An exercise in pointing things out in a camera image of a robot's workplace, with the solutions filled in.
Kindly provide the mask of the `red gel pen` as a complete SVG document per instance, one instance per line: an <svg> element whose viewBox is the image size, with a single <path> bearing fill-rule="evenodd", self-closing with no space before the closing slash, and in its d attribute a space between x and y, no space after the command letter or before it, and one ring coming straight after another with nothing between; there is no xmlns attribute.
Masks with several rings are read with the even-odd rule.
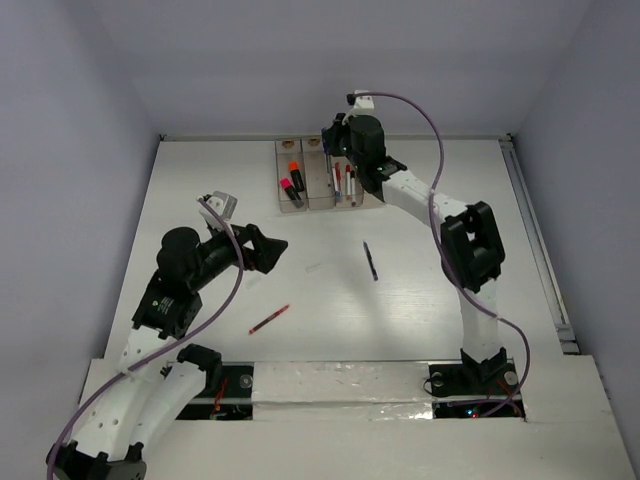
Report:
<svg viewBox="0 0 640 480"><path fill-rule="evenodd" d="M341 171L340 171L339 162L334 163L333 177L334 177L335 195L338 199L340 199L342 197L342 183L341 183Z"/></svg>

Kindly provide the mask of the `red-capped whiteboard marker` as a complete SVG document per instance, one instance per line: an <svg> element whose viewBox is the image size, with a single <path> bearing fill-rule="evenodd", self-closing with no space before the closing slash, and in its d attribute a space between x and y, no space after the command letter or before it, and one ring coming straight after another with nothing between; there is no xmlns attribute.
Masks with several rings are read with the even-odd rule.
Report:
<svg viewBox="0 0 640 480"><path fill-rule="evenodd" d="M351 199L352 196L352 188L351 188L351 166L349 164L345 165L344 169L344 184L345 184L345 197L347 200Z"/></svg>

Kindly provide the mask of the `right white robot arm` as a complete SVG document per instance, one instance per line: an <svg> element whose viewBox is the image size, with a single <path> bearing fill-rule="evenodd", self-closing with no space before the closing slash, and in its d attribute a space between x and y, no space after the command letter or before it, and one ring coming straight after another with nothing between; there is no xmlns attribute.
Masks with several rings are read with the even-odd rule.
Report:
<svg viewBox="0 0 640 480"><path fill-rule="evenodd" d="M496 315L497 279L506 258L491 207L455 200L419 180L387 153L380 121L336 115L322 131L323 147L348 159L364 191L428 226L445 276L456 288L463 325L461 360L430 369L438 397L486 395L508 369Z"/></svg>

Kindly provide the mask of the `orange highlighter marker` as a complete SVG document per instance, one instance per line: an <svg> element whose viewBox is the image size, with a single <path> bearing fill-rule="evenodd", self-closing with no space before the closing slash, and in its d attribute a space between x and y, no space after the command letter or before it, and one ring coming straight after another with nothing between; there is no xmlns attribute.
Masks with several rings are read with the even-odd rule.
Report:
<svg viewBox="0 0 640 480"><path fill-rule="evenodd" d="M289 169L289 175L295 190L297 192L304 192L305 191L304 179L303 179L302 171L299 167L298 162L291 161L288 164L288 169Z"/></svg>

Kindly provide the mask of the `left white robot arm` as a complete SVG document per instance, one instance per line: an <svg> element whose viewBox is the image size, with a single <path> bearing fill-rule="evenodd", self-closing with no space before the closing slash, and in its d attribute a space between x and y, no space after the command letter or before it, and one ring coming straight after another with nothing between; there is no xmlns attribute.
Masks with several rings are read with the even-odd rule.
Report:
<svg viewBox="0 0 640 480"><path fill-rule="evenodd" d="M166 233L114 378L72 417L47 456L50 479L142 479L147 457L198 394L222 388L219 352L191 342L201 289L230 267L269 273L288 247L253 224Z"/></svg>

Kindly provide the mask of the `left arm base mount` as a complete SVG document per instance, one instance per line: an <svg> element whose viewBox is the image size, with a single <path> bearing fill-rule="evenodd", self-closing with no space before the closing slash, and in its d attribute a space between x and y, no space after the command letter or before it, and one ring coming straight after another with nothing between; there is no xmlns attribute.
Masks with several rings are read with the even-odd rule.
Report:
<svg viewBox="0 0 640 480"><path fill-rule="evenodd" d="M224 363L216 387L207 387L178 414L177 420L244 421L253 418L253 363Z"/></svg>

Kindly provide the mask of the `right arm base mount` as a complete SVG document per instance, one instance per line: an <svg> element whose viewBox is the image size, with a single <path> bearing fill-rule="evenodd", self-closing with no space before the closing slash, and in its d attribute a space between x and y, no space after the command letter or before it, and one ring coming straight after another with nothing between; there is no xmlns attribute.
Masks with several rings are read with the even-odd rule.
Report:
<svg viewBox="0 0 640 480"><path fill-rule="evenodd" d="M478 380L462 363L429 366L423 390L432 398L436 419L524 418L515 365L508 361L494 377Z"/></svg>

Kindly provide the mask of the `dark purple gel pen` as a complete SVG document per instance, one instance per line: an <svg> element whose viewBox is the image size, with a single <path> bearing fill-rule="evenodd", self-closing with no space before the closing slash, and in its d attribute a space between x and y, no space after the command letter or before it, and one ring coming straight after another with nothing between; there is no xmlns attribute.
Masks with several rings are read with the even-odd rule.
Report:
<svg viewBox="0 0 640 480"><path fill-rule="evenodd" d="M372 278L373 278L373 280L375 282L377 282L379 280L379 275L378 275L377 269L376 269L375 264L374 264L374 260L373 260L373 256L372 256L370 247L369 247L369 245L368 245L368 243L366 241L363 241L362 243L363 243L363 249L364 249L365 256L366 256L366 259L367 259L367 262L368 262L368 265L369 265L369 268L370 268L370 272L371 272Z"/></svg>

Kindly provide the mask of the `blue gel pen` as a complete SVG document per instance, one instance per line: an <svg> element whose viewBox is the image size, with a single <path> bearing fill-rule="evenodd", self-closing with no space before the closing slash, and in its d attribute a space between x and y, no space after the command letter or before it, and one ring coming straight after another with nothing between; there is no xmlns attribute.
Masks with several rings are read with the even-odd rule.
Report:
<svg viewBox="0 0 640 480"><path fill-rule="evenodd" d="M333 186L332 173L331 173L331 164L330 164L330 156L327 151L326 145L323 143L323 154L324 154L324 164L326 169L326 177L327 177L327 189L330 189Z"/></svg>

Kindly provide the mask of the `blue-capped whiteboard marker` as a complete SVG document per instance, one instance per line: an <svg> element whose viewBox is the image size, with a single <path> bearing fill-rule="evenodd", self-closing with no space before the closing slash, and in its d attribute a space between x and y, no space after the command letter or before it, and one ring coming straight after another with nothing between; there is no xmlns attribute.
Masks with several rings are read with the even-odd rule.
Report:
<svg viewBox="0 0 640 480"><path fill-rule="evenodd" d="M333 189L334 189L334 196L336 198L336 201L338 201L341 197L341 191L340 191L340 180L339 180L339 175L338 175L338 171L336 170L336 167L333 166L331 167L331 174L332 174L332 181L333 181Z"/></svg>

